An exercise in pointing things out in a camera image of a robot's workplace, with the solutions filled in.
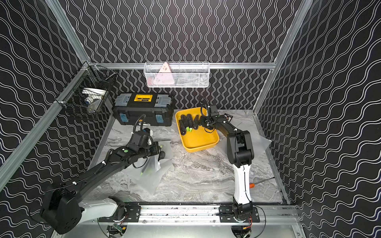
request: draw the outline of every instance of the cable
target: cable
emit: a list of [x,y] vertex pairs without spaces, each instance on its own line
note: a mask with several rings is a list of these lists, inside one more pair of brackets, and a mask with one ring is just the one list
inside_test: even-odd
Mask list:
[[260,209],[262,210],[262,212],[263,212],[263,215],[264,215],[264,226],[263,226],[262,231],[261,231],[257,236],[255,236],[255,237],[253,237],[253,238],[257,238],[258,236],[260,236],[260,235],[263,233],[263,231],[264,231],[264,229],[265,229],[265,227],[266,227],[266,214],[264,213],[264,210],[263,210],[261,207],[258,207],[258,208],[260,208]]
[[[83,180],[86,180],[86,179],[90,178],[92,175],[88,176],[87,178],[81,179],[81,180],[79,180],[79,181],[76,182],[76,183],[82,182]],[[41,197],[42,195],[46,194],[47,192],[51,192],[51,191],[54,191],[54,190],[57,190],[57,189],[61,189],[61,188],[67,188],[67,187],[70,187],[70,186],[72,186],[72,185],[74,185],[74,184],[69,184],[69,185],[66,185],[66,186],[63,186],[63,187],[53,188],[53,189],[50,189],[50,190],[48,190],[48,191],[45,191],[45,192],[43,192],[40,196],[35,197],[30,203],[32,204],[32,202],[34,202],[34,200],[38,199],[39,197]],[[50,225],[49,223],[43,223],[43,222],[38,222],[38,221],[36,221],[35,219],[32,218],[32,215],[31,215],[30,213],[28,214],[28,216],[29,216],[33,221],[35,221],[35,222],[38,223],[38,224],[42,224],[42,225]]]
[[43,222],[39,222],[39,221],[36,221],[35,219],[32,218],[31,214],[29,213],[29,217],[34,220],[36,223],[38,224],[42,224],[42,225],[50,225],[49,223],[43,223]]
[[127,213],[125,219],[124,219],[123,221],[121,221],[119,225],[122,225],[122,223],[123,223],[127,218],[128,218],[128,213]]
[[106,233],[102,230],[101,225],[99,224],[99,218],[97,218],[96,221],[97,221],[97,223],[98,223],[98,226],[99,226],[99,229],[101,230],[101,232],[102,232],[107,238],[109,238],[109,237],[106,235]]
[[248,227],[244,227],[244,228],[243,228],[244,230],[247,229],[247,228],[250,228],[251,225],[253,224],[253,219],[251,218],[251,216],[249,216],[249,217],[250,217],[250,226],[248,226]]
[[136,120],[135,124],[134,124],[134,128],[132,129],[132,132],[135,132],[136,131],[136,126],[138,125],[138,122],[139,120],[142,119],[142,123],[140,124],[140,130],[142,131],[143,130],[143,122],[144,122],[144,119],[146,118],[146,115],[145,114],[142,114],[141,116],[139,116],[139,118]]
[[211,132],[207,131],[207,129],[204,127],[204,130],[207,132],[207,133],[213,133],[215,131],[216,128],[214,128]]
[[142,166],[136,167],[134,163],[132,163],[132,166],[134,166],[135,169],[141,168],[147,163],[147,160],[148,160],[148,158],[146,159],[146,161],[144,162],[144,164]]

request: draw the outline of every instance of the yellow label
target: yellow label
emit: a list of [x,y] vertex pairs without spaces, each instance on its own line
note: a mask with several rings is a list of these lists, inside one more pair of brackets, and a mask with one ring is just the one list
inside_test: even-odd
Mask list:
[[135,96],[135,102],[150,102],[152,100],[153,95],[149,94],[137,94]]

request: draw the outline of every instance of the black wire basket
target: black wire basket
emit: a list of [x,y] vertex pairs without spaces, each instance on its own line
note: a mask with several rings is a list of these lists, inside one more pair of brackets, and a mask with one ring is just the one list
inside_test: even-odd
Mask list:
[[78,120],[94,120],[104,107],[117,74],[101,66],[90,66],[60,102],[68,116]]

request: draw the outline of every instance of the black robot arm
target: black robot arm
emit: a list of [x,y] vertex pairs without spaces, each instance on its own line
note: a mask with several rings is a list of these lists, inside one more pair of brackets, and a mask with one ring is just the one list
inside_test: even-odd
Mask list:
[[208,130],[219,130],[227,139],[227,158],[237,168],[250,165],[254,158],[250,132],[241,131],[233,126],[225,116],[220,115],[216,105],[209,106],[207,117],[201,116],[201,126]]
[[79,177],[63,184],[51,184],[42,196],[40,216],[59,234],[73,229],[81,219],[83,209],[78,203],[94,188],[115,173],[160,152],[149,129],[134,132],[126,146],[109,150],[105,160]]

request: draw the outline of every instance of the black fuzzy object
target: black fuzzy object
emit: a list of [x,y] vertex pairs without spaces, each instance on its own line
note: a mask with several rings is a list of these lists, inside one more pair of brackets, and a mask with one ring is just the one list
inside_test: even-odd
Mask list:
[[189,122],[188,122],[187,116],[186,115],[181,115],[180,118],[182,120],[182,123],[184,123],[185,128],[189,127]]
[[160,160],[164,159],[164,157],[165,157],[165,152],[164,151],[160,151],[159,158],[157,159],[157,161],[160,161]]
[[196,115],[193,121],[193,129],[197,130],[199,128],[199,123],[200,123],[199,115]]
[[179,120],[180,134],[183,136],[187,133],[187,129],[184,125],[183,120]]
[[188,114],[187,115],[187,119],[188,119],[188,126],[189,126],[189,128],[192,128],[193,127],[193,118],[192,118],[192,115]]

